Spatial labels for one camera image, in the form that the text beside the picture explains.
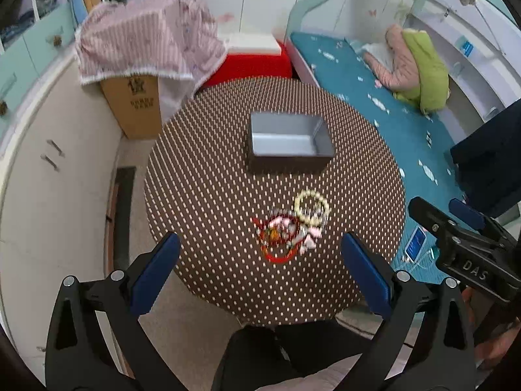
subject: green blanket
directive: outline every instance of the green blanket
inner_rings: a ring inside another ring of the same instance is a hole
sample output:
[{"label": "green blanket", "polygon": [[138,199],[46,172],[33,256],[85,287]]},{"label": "green blanket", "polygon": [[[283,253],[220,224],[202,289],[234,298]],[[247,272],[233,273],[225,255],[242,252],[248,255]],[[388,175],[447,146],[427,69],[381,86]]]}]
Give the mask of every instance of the green blanket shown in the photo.
[{"label": "green blanket", "polygon": [[395,97],[418,107],[423,114],[441,110],[449,95],[449,71],[425,31],[403,30],[403,39],[418,65],[420,85],[395,93]]}]

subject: cardboard box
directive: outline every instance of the cardboard box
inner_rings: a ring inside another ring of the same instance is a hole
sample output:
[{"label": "cardboard box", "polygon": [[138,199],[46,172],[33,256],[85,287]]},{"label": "cardboard box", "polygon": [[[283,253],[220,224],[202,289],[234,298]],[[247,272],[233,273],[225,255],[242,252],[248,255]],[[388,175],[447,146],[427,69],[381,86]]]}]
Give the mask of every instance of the cardboard box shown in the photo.
[{"label": "cardboard box", "polygon": [[157,138],[162,125],[156,77],[110,78],[101,88],[128,139]]}]

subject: blue gripper pad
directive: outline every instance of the blue gripper pad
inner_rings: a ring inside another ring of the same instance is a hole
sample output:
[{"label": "blue gripper pad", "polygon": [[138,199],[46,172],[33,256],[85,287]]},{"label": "blue gripper pad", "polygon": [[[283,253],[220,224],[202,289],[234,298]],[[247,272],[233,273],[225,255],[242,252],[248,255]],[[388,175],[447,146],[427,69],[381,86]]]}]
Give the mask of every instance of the blue gripper pad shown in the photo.
[{"label": "blue gripper pad", "polygon": [[152,257],[152,260],[132,287],[130,313],[140,316],[151,310],[170,272],[177,263],[180,250],[179,237],[173,233]]},{"label": "blue gripper pad", "polygon": [[370,310],[384,319],[391,316],[391,291],[364,249],[350,233],[342,237],[344,265],[356,281]]},{"label": "blue gripper pad", "polygon": [[453,198],[449,201],[449,211],[458,219],[463,220],[471,228],[479,231],[485,227],[485,217],[472,207]]}]

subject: dotted tablecloth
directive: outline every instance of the dotted tablecloth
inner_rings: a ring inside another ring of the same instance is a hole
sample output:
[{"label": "dotted tablecloth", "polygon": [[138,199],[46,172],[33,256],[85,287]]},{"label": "dotted tablecloth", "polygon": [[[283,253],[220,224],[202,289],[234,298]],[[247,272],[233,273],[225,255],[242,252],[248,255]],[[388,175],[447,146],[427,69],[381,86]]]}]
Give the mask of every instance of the dotted tablecloth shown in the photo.
[{"label": "dotted tablecloth", "polygon": [[[251,175],[244,143],[252,111],[323,116],[334,159],[319,175]],[[290,210],[304,189],[331,206],[325,233],[316,249],[270,263],[251,218]],[[399,169],[377,129],[334,95],[282,78],[235,80],[189,101],[152,149],[144,192],[154,239],[166,231],[180,236],[175,273],[188,289],[259,325],[331,318],[358,301],[340,253],[342,234],[355,231],[390,262],[405,219]]]}]

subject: person's hand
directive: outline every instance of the person's hand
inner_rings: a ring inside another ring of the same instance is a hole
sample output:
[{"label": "person's hand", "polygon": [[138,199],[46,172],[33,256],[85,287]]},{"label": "person's hand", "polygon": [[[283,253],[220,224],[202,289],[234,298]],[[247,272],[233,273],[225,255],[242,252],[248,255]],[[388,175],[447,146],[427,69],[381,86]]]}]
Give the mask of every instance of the person's hand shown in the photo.
[{"label": "person's hand", "polygon": [[[474,290],[470,287],[467,287],[462,292],[463,301],[467,306],[468,317],[471,322],[472,327],[475,323],[474,311],[472,310],[470,300],[472,297]],[[506,352],[509,351],[510,346],[514,342],[517,337],[517,334],[521,330],[521,323],[517,323],[516,326],[504,332],[500,336],[496,338],[489,339],[485,341],[474,349],[474,356],[476,361],[482,360],[483,363],[480,365],[480,369],[492,369],[496,365],[499,364],[501,359],[506,355]]]}]

